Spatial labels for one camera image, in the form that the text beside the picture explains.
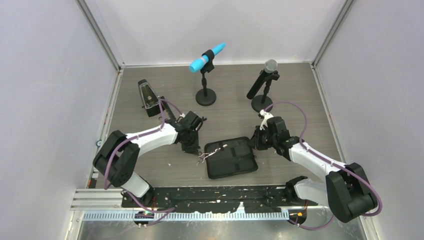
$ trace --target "microphone stand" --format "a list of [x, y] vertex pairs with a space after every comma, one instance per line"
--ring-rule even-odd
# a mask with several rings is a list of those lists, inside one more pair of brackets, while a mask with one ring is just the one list
[[265, 88], [263, 89], [263, 95], [255, 96], [251, 102], [253, 110], [255, 110], [257, 113], [259, 113], [262, 109], [265, 109], [269, 105], [273, 104], [273, 101], [269, 96], [267, 96], [267, 94], [270, 91], [272, 81], [277, 81], [279, 78], [280, 75], [278, 74], [278, 71], [274, 71], [271, 75], [263, 79], [263, 81], [266, 82]]
[[203, 53], [202, 56], [203, 55], [206, 55], [209, 61], [200, 69], [201, 85], [203, 86], [203, 89], [200, 89], [196, 93], [196, 102], [201, 106], [210, 106], [217, 100], [217, 94], [214, 92], [214, 90], [206, 87], [207, 82], [205, 73], [210, 73], [212, 70], [214, 70], [215, 66], [212, 61], [215, 58], [215, 54], [212, 50], [209, 49]]

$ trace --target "black microphone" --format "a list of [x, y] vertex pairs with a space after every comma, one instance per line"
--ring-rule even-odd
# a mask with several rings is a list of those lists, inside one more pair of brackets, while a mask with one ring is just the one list
[[258, 93], [259, 89], [261, 89], [262, 85], [264, 85], [264, 79], [269, 75], [273, 74], [273, 72], [277, 70], [277, 62], [274, 59], [269, 59], [265, 62], [265, 67], [262, 71], [260, 71], [259, 77], [257, 77], [250, 91], [247, 93], [246, 97], [252, 100], [255, 95]]

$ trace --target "gray wood surface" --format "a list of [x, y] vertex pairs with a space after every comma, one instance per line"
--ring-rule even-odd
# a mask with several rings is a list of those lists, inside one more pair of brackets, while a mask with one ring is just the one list
[[[255, 126], [261, 123], [252, 110], [246, 94], [255, 82], [263, 64], [216, 65], [206, 74], [207, 86], [216, 92], [217, 100], [211, 106], [200, 106], [195, 95], [202, 88], [202, 75], [191, 73], [187, 66], [126, 68], [123, 73], [110, 131], [123, 133], [144, 131], [159, 125], [159, 116], [148, 117], [142, 108], [137, 82], [146, 79], [156, 94], [165, 96], [183, 112], [193, 111], [207, 121], [199, 132], [199, 143], [237, 137], [252, 137]], [[273, 81], [268, 96], [274, 101], [299, 104], [308, 116], [304, 139], [316, 150], [339, 160], [336, 144], [330, 130], [323, 103], [308, 63], [279, 64], [281, 75]], [[280, 104], [271, 111], [281, 116], [292, 136], [298, 136], [304, 126], [300, 111], [294, 106]], [[222, 179], [209, 179], [206, 163], [197, 163], [197, 156], [183, 153], [180, 144], [163, 146], [138, 159], [135, 172], [155, 187], [230, 186], [284, 184], [300, 175], [318, 178], [304, 167], [274, 153], [272, 148], [255, 151], [258, 170]], [[99, 179], [97, 187], [103, 186]]]

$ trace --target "scissors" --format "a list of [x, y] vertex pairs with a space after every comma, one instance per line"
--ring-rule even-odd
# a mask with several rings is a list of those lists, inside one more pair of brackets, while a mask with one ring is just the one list
[[[227, 144], [224, 144], [222, 146], [222, 148], [225, 148], [227, 146], [228, 146]], [[218, 147], [217, 149], [215, 149], [215, 150], [213, 150], [211, 152], [202, 153], [200, 156], [198, 156], [198, 161], [197, 161], [196, 167], [197, 167], [197, 165], [204, 163], [207, 158], [209, 158], [210, 156], [216, 154], [219, 150], [221, 150], [220, 147]]]

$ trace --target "microphone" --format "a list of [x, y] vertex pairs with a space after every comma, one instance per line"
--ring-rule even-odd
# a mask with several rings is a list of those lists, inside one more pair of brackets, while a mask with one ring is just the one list
[[268, 61], [266, 61], [265, 67], [262, 71], [260, 71], [259, 77], [257, 77], [256, 81], [254, 82], [250, 91], [247, 93], [246, 97], [252, 100], [258, 93], [259, 89], [261, 89], [262, 85], [264, 85], [264, 79], [273, 74], [275, 70], [277, 70], [277, 61], [275, 61], [274, 59], [269, 59]]
[[[223, 43], [221, 43], [221, 44], [219, 44], [219, 45], [217, 45], [217, 46], [215, 46], [214, 48], [212, 48], [212, 52], [213, 52], [213, 55], [217, 55], [217, 54], [219, 54], [223, 49], [224, 49], [224, 47], [226, 46], [226, 43], [225, 42], [223, 42]], [[188, 66], [188, 69], [190, 69], [190, 71], [192, 72], [192, 73], [195, 73], [195, 72], [198, 72], [200, 69], [202, 69], [203, 68], [203, 66], [205, 66], [205, 64], [207, 64], [209, 62], [209, 58], [208, 58], [208, 56], [206, 56], [206, 55], [203, 55], [203, 56], [201, 56], [200, 58], [198, 58], [198, 59], [196, 59], [196, 60], [194, 60], [191, 64], [190, 64], [190, 66]]]

